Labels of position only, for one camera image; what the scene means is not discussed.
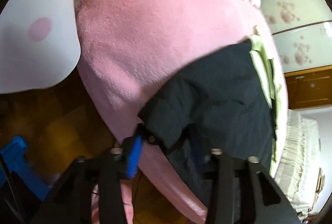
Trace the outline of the beige lace furniture cover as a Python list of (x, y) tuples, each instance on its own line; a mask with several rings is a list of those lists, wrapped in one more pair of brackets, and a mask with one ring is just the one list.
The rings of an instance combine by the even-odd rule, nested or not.
[(297, 111), (288, 111), (285, 146), (275, 181), (298, 218), (306, 219), (323, 190), (325, 175), (318, 122)]

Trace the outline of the floral sliding wardrobe doors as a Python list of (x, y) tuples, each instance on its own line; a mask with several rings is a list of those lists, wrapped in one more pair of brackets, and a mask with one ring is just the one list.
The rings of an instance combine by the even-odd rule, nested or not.
[(285, 73), (331, 64), (327, 0), (261, 0)]

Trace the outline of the pink plush bed cover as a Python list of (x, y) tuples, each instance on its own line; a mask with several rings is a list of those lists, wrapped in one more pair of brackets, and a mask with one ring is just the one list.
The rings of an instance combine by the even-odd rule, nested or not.
[[(75, 18), (81, 45), (79, 75), (121, 146), (124, 139), (140, 136), (139, 112), (176, 73), (217, 50), (258, 36), (265, 58), (271, 60), (272, 76), (262, 84), (272, 86), (276, 105), (276, 140), (271, 166), (263, 167), (263, 177), (276, 175), (286, 140), (288, 96), (281, 60), (260, 8), (244, 0), (75, 0)], [(141, 139), (138, 170), (182, 214), (204, 223), (210, 197), (209, 204), (203, 204), (160, 146)], [(213, 148), (210, 160), (213, 150), (230, 161), (247, 163), (255, 157), (240, 159)], [(211, 182), (210, 196), (211, 171), (204, 174)]]

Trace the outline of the green and black hooded jacket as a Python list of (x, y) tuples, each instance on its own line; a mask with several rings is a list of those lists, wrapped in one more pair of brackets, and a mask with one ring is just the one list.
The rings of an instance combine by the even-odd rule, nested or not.
[(160, 146), (181, 180), (205, 205), (211, 182), (198, 173), (191, 140), (210, 152), (219, 148), (232, 157), (256, 156), (271, 166), (276, 140), (276, 105), (271, 60), (258, 36), (226, 46), (176, 73), (141, 109), (136, 133)]

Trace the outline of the brown wooden door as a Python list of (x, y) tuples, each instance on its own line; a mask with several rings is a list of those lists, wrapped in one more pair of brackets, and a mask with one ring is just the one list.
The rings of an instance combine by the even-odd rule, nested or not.
[(289, 109), (331, 106), (331, 65), (285, 74)]

